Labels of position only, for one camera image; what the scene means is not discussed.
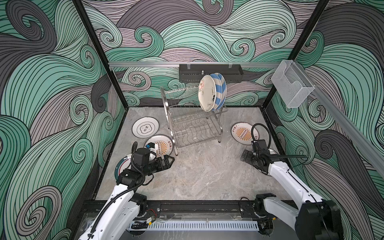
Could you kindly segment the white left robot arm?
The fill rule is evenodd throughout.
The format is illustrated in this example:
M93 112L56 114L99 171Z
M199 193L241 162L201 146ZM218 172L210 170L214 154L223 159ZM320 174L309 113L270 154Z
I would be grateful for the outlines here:
M131 157L130 167L121 172L110 198L79 239L120 239L135 218L146 214L147 197L136 193L137 188L144 185L146 176L170 169L174 161L174 157L165 155L140 166Z

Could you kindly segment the white plate green red rim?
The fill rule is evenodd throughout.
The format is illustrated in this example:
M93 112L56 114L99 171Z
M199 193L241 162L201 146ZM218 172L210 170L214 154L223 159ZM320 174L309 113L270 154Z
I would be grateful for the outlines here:
M124 156L116 165L115 167L115 172L114 172L114 176L115 176L115 180L117 181L118 178L119 178L119 175L125 170L125 169L129 169L130 166L131 166L131 157L132 155L131 154L128 154L126 156Z

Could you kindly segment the blue white striped plate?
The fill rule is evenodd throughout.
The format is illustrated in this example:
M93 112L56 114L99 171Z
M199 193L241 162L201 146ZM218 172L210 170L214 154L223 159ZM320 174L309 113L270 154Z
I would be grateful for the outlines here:
M222 81L221 77L219 76L220 73L214 73L210 74L210 76L213 78L215 81L215 86L216 86L216 98L213 106L213 111L219 110L220 104L221 104L221 98L222 98Z
M220 104L220 107L219 107L219 109L221 109L224 106L224 103L225 103L225 100L226 100L226 96L227 96L227 83L226 83L226 80L225 80L225 78L224 78L224 76L222 74L219 74L219 76L221 77L222 89L223 89L222 98L221 98L221 104Z

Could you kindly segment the white plate red characters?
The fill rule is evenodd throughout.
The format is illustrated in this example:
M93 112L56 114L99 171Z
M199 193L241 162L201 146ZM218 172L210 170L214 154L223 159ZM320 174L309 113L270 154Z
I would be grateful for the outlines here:
M269 149L269 154L270 156L274 157L274 158L277 158L279 157L280 155L273 149Z

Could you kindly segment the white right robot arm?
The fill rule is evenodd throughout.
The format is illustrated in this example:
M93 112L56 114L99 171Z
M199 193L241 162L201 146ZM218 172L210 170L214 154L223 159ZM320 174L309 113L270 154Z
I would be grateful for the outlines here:
M310 189L282 159L271 154L264 140L252 141L252 150L242 153L241 161L273 177L295 203L291 206L276 195L259 194L255 199L257 217L276 217L291 227L300 240L341 240L344 237L341 211L333 201Z

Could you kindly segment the cream plate floral pattern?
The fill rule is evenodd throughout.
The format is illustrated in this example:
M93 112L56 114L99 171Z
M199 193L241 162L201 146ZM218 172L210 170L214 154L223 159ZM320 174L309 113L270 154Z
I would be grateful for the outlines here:
M198 98L201 108L205 112L210 112L216 101L216 84L215 80L210 76L204 76L199 83Z

